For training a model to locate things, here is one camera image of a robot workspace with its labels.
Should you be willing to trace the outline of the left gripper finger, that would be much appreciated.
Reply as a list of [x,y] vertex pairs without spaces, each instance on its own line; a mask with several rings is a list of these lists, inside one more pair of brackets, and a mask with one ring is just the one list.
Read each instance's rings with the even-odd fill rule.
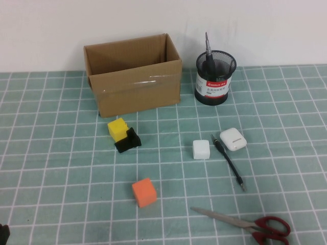
[[0,224],[0,245],[6,245],[9,236],[10,236],[9,226]]

